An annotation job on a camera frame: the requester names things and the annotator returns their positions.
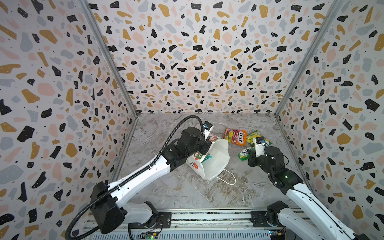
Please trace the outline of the green Fox's candy bag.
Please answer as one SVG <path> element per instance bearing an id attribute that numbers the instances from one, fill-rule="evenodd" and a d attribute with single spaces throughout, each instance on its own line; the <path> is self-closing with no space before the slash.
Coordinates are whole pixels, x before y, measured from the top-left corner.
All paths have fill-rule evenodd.
<path id="1" fill-rule="evenodd" d="M 254 154 L 255 153 L 255 147 L 249 147 L 249 148 L 245 148 L 243 149 L 239 154 L 238 154 L 238 158 L 244 162 L 244 161 L 247 161 L 250 157 L 251 154 Z"/>
<path id="2" fill-rule="evenodd" d="M 254 146 L 255 146 L 255 141 L 254 141 L 254 139 L 255 139 L 255 138 L 259 138 L 259 137 L 264 137 L 264 136 L 261 134 L 261 132 L 260 132 L 259 130 L 256 130 L 256 131 L 254 131 L 254 132 L 252 132 L 252 133 L 249 133 L 249 134 L 247 135 L 246 142 L 247 142 L 248 144 L 250 144 L 251 147 L 254 147 Z M 266 143 L 267 146 L 272 145 L 272 142 L 269 141 L 267 138 L 265 138 L 264 141 L 265 141 L 265 143 Z"/>

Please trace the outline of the orange pink Fox's candy bag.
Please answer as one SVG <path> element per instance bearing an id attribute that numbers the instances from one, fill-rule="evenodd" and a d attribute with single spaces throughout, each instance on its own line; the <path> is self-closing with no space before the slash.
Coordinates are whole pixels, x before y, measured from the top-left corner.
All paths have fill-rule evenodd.
<path id="1" fill-rule="evenodd" d="M 226 128 L 224 133 L 224 139 L 231 144 L 235 144 L 238 146 L 245 146 L 246 139 L 247 139 L 247 132 L 243 130 Z"/>

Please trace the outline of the white paper bag floral print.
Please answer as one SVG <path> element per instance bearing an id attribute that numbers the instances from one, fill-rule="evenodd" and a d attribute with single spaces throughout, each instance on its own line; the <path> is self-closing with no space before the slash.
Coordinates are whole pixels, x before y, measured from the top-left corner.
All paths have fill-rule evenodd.
<path id="1" fill-rule="evenodd" d="M 213 134 L 210 134 L 209 141 L 211 142 L 211 146 L 207 154 L 212 155 L 211 159 L 203 162 L 203 159 L 207 154 L 204 155 L 200 152 L 196 152 L 186 160 L 186 163 L 204 180 L 211 181 L 216 178 L 230 186 L 235 185 L 237 182 L 235 176 L 226 170 L 226 166 L 230 160 L 230 155 L 228 152 L 228 141 Z M 221 174 L 223 171 L 227 172 L 233 177 L 233 183 L 228 183 L 227 181 L 219 178 L 219 174 Z"/>

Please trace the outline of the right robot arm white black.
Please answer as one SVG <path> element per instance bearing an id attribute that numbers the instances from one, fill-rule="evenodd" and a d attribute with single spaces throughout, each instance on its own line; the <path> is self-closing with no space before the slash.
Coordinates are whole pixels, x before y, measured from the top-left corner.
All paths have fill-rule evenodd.
<path id="1" fill-rule="evenodd" d="M 331 213 L 311 192 L 296 172 L 288 169 L 286 156 L 277 147 L 257 145 L 247 150 L 249 167 L 259 167 L 285 196 L 311 220 L 299 217 L 287 204 L 277 201 L 267 207 L 266 222 L 271 227 L 283 226 L 303 240 L 367 240 Z"/>

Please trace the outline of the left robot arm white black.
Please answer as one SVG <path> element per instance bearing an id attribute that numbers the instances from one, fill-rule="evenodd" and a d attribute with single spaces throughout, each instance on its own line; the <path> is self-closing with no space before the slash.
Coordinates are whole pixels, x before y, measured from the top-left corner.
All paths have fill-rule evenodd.
<path id="1" fill-rule="evenodd" d="M 159 213 L 152 203 L 128 205 L 128 201 L 150 183 L 185 164 L 195 153 L 207 153 L 212 144 L 209 140 L 212 129 L 213 125 L 209 122 L 204 123 L 203 130 L 188 127 L 179 139 L 166 145 L 160 157 L 154 157 L 145 166 L 118 181 L 97 184 L 92 200 L 102 194 L 106 197 L 92 206 L 91 212 L 101 233 L 111 233 L 123 222 L 139 224 L 144 228 L 156 225 Z"/>

